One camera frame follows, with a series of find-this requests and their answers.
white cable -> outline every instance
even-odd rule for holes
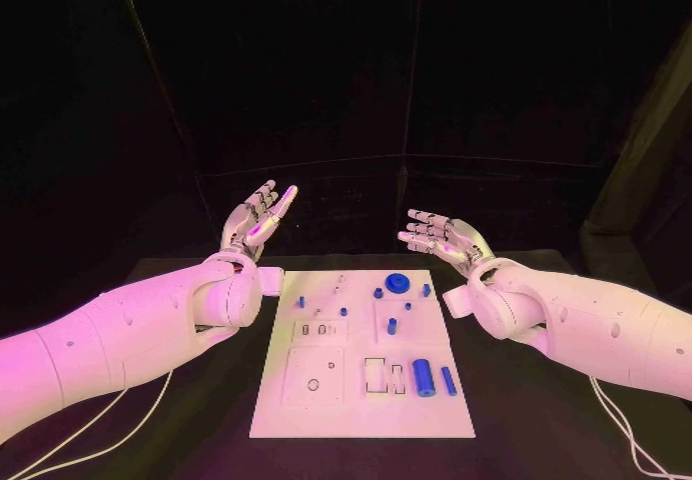
[[[635,465],[638,466],[639,471],[645,475],[648,475],[651,477],[656,477],[656,478],[667,478],[669,480],[692,480],[692,476],[668,473],[667,470],[664,469],[664,467],[656,462],[656,460],[654,460],[652,456],[646,453],[645,449],[639,446],[639,444],[635,440],[635,432],[632,430],[631,422],[628,421],[628,417],[625,416],[625,413],[622,412],[620,408],[618,408],[618,405],[613,402],[613,400],[610,399],[610,397],[606,395],[606,392],[603,391],[602,386],[599,384],[599,380],[594,377],[589,377],[589,379],[590,379],[590,382],[592,382],[592,387],[594,389],[596,398],[599,399],[599,402],[602,402],[603,408],[606,409],[606,413],[610,415],[610,418],[613,419],[613,421],[616,422],[616,425],[619,426],[620,430],[623,431],[625,436],[631,440],[632,459],[635,461]],[[606,404],[605,399],[609,402],[609,404],[613,406],[613,409],[616,410],[618,414],[620,415],[625,424],[620,423],[620,420],[618,419],[616,415],[613,414],[613,412],[610,410],[610,407]],[[639,460],[638,460],[638,451],[642,453],[645,458],[652,462],[654,466],[661,470],[662,473],[649,472],[642,468],[642,466],[639,464]]]
[[[65,462],[65,463],[61,463],[60,465],[55,465],[54,467],[50,467],[41,471],[38,471],[37,473],[32,473],[32,475],[29,475],[28,477],[22,478],[22,480],[31,480],[32,478],[37,478],[39,475],[44,475],[45,473],[48,472],[52,472],[54,470],[58,470],[61,468],[65,468],[65,467],[70,467],[71,465],[75,465],[78,463],[83,463],[86,462],[87,460],[91,460],[93,458],[97,458],[100,457],[101,455],[104,455],[106,453],[109,453],[110,451],[116,450],[116,448],[119,448],[126,442],[127,440],[130,439],[130,437],[137,433],[137,430],[140,429],[140,427],[145,425],[145,422],[149,420],[149,417],[152,416],[152,414],[155,413],[155,410],[156,410],[156,407],[159,406],[159,402],[162,401],[162,397],[163,397],[163,394],[166,392],[166,387],[169,386],[169,382],[171,382],[171,376],[174,375],[174,370],[169,372],[169,375],[166,377],[166,383],[163,384],[163,388],[162,388],[162,391],[159,393],[159,397],[156,398],[156,401],[155,401],[155,404],[152,405],[152,408],[149,409],[149,412],[148,414],[145,415],[145,418],[142,419],[140,423],[137,424],[137,426],[135,427],[133,431],[127,434],[126,438],[123,438],[123,440],[116,444],[113,445],[112,447],[109,447],[106,450],[101,450],[100,452],[97,453],[93,453],[91,455],[83,457],[83,458],[78,458],[77,460],[71,460],[70,462]],[[123,396],[123,394],[126,393],[126,390],[123,391],[123,393],[120,394],[119,398],[116,399],[116,401],[120,399],[120,397]],[[55,451],[58,451],[60,448],[62,448],[62,446],[68,443],[70,440],[73,440],[73,438],[77,437],[77,435],[87,429],[87,427],[94,423],[94,421],[99,419],[99,417],[106,413],[106,411],[109,410],[109,408],[112,408],[113,404],[116,403],[116,401],[112,403],[112,405],[109,405],[107,409],[99,414],[97,418],[94,418],[94,420],[87,424],[87,426],[75,433],[75,435],[73,435],[73,437],[64,442],[64,444],[61,444],[58,446],[58,448],[55,448],[55,450],[50,453],[50,455],[47,455],[45,458],[48,458],[54,453]]]
[[[112,407],[119,403],[119,400],[123,398],[123,395],[127,392],[127,388],[120,392],[120,395],[113,399],[113,402],[109,406],[101,410],[101,413],[93,418],[91,422],[71,435],[71,437],[19,472],[16,473],[8,480],[16,480],[29,470],[34,470],[54,455],[54,453],[77,438],[77,436],[94,425],[97,420],[104,416],[106,412],[112,409]]]

small blue part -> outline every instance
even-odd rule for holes
[[[424,358],[414,360],[414,377],[419,396],[432,397],[436,394],[436,383],[433,382],[430,362]]]
[[[387,325],[387,333],[390,335],[394,335],[397,333],[397,319],[396,318],[390,319],[390,324]]]
[[[455,380],[452,379],[452,372],[449,367],[443,367],[445,383],[447,384],[447,393],[455,396],[458,394],[458,388],[455,387]]]
[[[393,273],[385,280],[385,287],[393,293],[406,293],[411,288],[411,281],[401,273]]]

robotic hand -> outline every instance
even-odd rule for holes
[[[228,217],[202,264],[126,285],[0,340],[0,444],[68,405],[161,377],[248,326],[282,272],[256,265],[297,194],[269,181]]]
[[[602,380],[692,400],[692,315],[622,285],[496,258],[462,220],[408,215],[421,223],[400,240],[468,278],[445,294],[455,318],[473,314],[495,338],[531,345]]]

cable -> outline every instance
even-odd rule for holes
[[[613,421],[616,422],[616,425],[619,426],[620,430],[623,431],[625,436],[631,440],[632,459],[635,461],[635,465],[638,466],[639,471],[645,475],[648,475],[651,477],[656,477],[656,478],[667,478],[669,480],[692,480],[692,476],[668,473],[667,470],[664,469],[664,467],[656,462],[656,460],[646,453],[645,449],[639,446],[639,443],[635,440],[635,432],[632,430],[632,426],[631,426],[631,422],[628,421],[628,417],[625,416],[625,413],[622,412],[620,408],[618,408],[618,405],[613,402],[613,400],[610,399],[610,397],[606,395],[606,392],[602,389],[602,385],[599,384],[599,380],[592,376],[589,377],[589,380],[592,382],[592,387],[594,389],[596,398],[599,399],[599,402],[602,402],[603,408],[606,409],[606,413],[610,415],[610,418],[613,419]],[[616,413],[620,415],[623,423],[620,423],[620,420],[618,419],[613,411],[610,410],[609,404],[606,402],[609,402],[609,404],[612,405]],[[641,452],[643,457],[652,462],[654,466],[659,469],[659,471],[662,473],[649,472],[642,468],[642,465],[639,464],[639,459],[638,459],[638,451]]]
[[[155,401],[155,404],[152,405],[152,408],[149,409],[149,412],[148,414],[145,415],[145,418],[142,419],[140,423],[137,424],[137,426],[135,427],[133,431],[127,434],[127,436],[123,438],[123,440],[116,444],[113,445],[112,447],[109,447],[106,450],[101,450],[100,452],[97,453],[93,453],[91,455],[87,455],[86,457],[83,458],[78,458],[77,460],[71,460],[70,462],[65,462],[65,463],[61,463],[60,465],[55,465],[50,468],[45,468],[44,470],[38,471],[37,473],[32,473],[32,475],[29,475],[28,477],[22,478],[22,480],[31,480],[32,478],[37,478],[39,475],[44,475],[45,473],[48,472],[52,472],[54,470],[58,470],[61,468],[65,468],[65,467],[70,467],[71,465],[75,465],[78,463],[83,463],[86,462],[87,460],[91,460],[93,458],[97,458],[100,457],[101,455],[104,455],[106,453],[109,453],[110,451],[116,450],[116,448],[119,448],[126,442],[127,440],[130,439],[130,437],[137,433],[137,430],[140,429],[140,427],[145,425],[145,422],[149,420],[149,417],[152,416],[152,414],[155,413],[155,410],[156,410],[156,407],[159,406],[159,402],[162,401],[162,398],[163,398],[163,394],[166,393],[166,388],[169,386],[169,382],[171,382],[171,376],[174,375],[174,370],[169,372],[169,375],[166,377],[166,383],[163,384],[163,388],[162,388],[162,391],[159,392],[159,397],[156,398],[156,401]],[[83,433],[83,431],[94,424],[94,422],[99,420],[99,418],[101,417],[101,415],[109,411],[109,409],[113,407],[113,405],[116,404],[116,402],[120,400],[120,398],[123,397],[124,393],[126,393],[127,389],[123,390],[122,394],[119,395],[119,397],[116,398],[116,400],[112,402],[112,404],[109,405],[109,407],[106,407],[104,411],[97,415],[97,417],[94,418],[94,420],[83,427],[83,429],[68,438],[68,440],[65,440],[65,442],[62,442],[62,444],[50,452],[48,455],[45,455],[45,457],[29,467],[26,468],[21,473],[18,473],[11,479],[8,480],[15,480],[19,475],[22,475],[28,470],[31,470],[65,445],[67,443],[80,435],[80,433]]]

black background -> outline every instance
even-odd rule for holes
[[[577,250],[690,2],[136,8],[163,82],[127,3],[3,15],[0,336],[210,254],[269,178],[302,188],[269,255],[401,251],[407,208]]]

